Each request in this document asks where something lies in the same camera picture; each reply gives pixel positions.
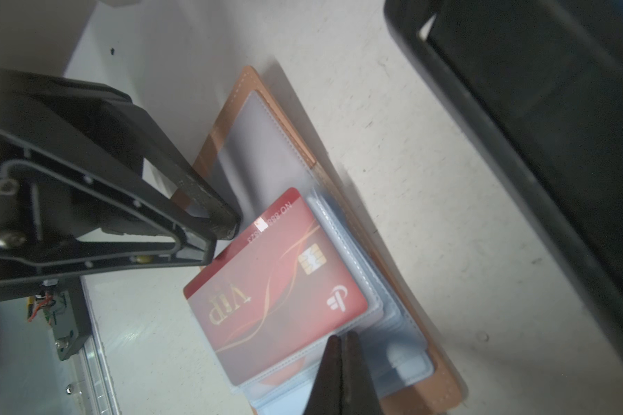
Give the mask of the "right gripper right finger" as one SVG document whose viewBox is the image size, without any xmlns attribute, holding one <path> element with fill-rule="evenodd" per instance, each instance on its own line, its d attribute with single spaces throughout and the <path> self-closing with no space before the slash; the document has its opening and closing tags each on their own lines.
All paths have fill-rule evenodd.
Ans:
<svg viewBox="0 0 623 415">
<path fill-rule="evenodd" d="M 350 331 L 341 345 L 341 414 L 382 414 L 358 333 Z"/>
</svg>

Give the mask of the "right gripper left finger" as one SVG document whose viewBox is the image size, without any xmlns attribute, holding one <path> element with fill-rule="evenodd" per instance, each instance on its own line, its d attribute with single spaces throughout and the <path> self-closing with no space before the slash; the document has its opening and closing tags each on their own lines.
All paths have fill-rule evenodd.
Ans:
<svg viewBox="0 0 623 415">
<path fill-rule="evenodd" d="M 333 335 L 325 346 L 304 415 L 340 414 L 342 383 L 342 341 Z"/>
</svg>

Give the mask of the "red VIP credit card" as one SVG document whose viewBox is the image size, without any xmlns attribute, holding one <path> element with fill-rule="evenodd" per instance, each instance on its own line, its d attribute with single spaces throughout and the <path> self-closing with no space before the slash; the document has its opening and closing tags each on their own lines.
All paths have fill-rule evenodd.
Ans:
<svg viewBox="0 0 623 415">
<path fill-rule="evenodd" d="M 297 188 L 205 266 L 183 295 L 233 387 L 382 315 L 382 300 L 338 231 L 321 224 Z"/>
</svg>

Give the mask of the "tan leather card holder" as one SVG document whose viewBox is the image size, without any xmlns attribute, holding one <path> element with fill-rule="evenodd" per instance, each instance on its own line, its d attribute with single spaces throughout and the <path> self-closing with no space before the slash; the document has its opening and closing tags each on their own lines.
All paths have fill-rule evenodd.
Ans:
<svg viewBox="0 0 623 415">
<path fill-rule="evenodd" d="M 328 339 L 336 335 L 342 341 L 350 331 L 360 337 L 382 414 L 444 413 L 460 404 L 460 378 L 436 345 L 407 285 L 387 265 L 338 183 L 254 68 L 242 69 L 193 167 L 242 213 L 235 238 L 216 257 L 286 190 L 297 188 L 321 224 L 338 231 L 356 269 L 382 300 L 382 315 L 370 326 L 339 330 L 310 354 L 288 359 L 244 387 L 230 385 L 223 371 L 228 385 L 255 413 L 304 414 Z"/>
</svg>

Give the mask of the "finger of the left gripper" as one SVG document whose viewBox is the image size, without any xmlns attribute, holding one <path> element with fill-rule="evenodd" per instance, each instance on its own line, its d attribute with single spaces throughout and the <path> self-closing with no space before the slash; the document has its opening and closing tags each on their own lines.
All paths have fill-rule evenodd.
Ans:
<svg viewBox="0 0 623 415">
<path fill-rule="evenodd" d="M 70 124 L 0 123 L 0 285 L 205 265 L 217 236 Z"/>
<path fill-rule="evenodd" d="M 240 215 L 192 169 L 154 119 L 110 86 L 0 68 L 0 135 L 206 238 L 231 240 Z M 201 216 L 143 180 L 144 163 L 171 180 Z"/>
</svg>

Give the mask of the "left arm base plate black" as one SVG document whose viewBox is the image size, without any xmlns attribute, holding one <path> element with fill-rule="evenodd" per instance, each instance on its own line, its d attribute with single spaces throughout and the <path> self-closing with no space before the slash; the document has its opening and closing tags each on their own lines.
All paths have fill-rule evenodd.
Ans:
<svg viewBox="0 0 623 415">
<path fill-rule="evenodd" d="M 77 354 L 93 333 L 88 304 L 79 278 L 45 281 L 27 302 L 27 322 L 50 329 L 60 361 Z"/>
</svg>

